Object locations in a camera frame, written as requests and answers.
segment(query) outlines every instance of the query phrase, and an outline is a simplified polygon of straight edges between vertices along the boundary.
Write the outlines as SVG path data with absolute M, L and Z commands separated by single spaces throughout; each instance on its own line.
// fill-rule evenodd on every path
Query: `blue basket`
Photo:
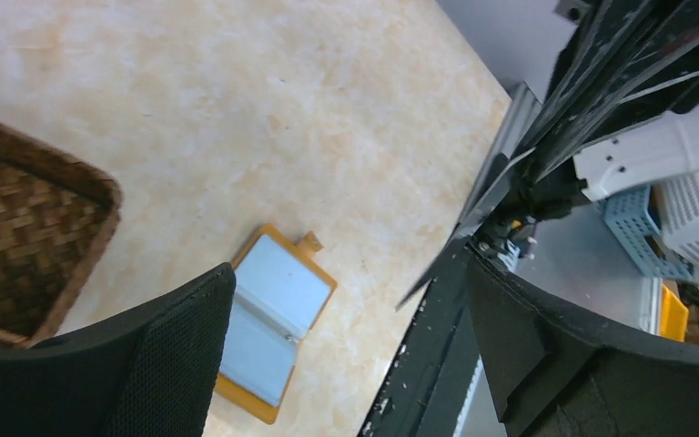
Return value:
M 607 199 L 604 222 L 628 255 L 650 278 L 692 279 L 691 267 L 682 260 L 659 257 L 648 239 L 660 245 L 660 228 L 648 210 L 651 187 L 632 188 Z

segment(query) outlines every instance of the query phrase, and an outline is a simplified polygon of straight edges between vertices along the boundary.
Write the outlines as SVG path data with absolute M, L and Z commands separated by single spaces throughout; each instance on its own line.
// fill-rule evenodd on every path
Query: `basket weave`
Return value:
M 120 203 L 102 171 L 0 125 L 0 350 L 57 332 Z

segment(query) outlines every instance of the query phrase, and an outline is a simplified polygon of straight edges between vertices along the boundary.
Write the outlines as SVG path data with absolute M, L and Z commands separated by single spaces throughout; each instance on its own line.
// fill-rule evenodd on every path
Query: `yellow bin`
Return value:
M 687 317 L 690 311 L 682 304 L 676 295 L 664 286 L 663 303 L 661 305 L 661 337 L 684 341 L 687 329 Z

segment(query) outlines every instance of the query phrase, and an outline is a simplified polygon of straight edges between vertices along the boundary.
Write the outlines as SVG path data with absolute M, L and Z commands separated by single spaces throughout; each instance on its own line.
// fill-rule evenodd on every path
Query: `beige countertop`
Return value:
M 431 0 L 0 2 L 0 121 L 113 175 L 122 222 L 62 331 L 168 292 L 274 223 L 338 282 L 275 425 L 354 435 L 509 98 Z

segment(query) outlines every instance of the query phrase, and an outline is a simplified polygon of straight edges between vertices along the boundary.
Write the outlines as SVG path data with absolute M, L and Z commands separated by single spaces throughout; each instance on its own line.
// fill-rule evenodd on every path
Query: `white basket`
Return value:
M 699 269 L 699 173 L 668 179 L 659 187 L 663 242 Z

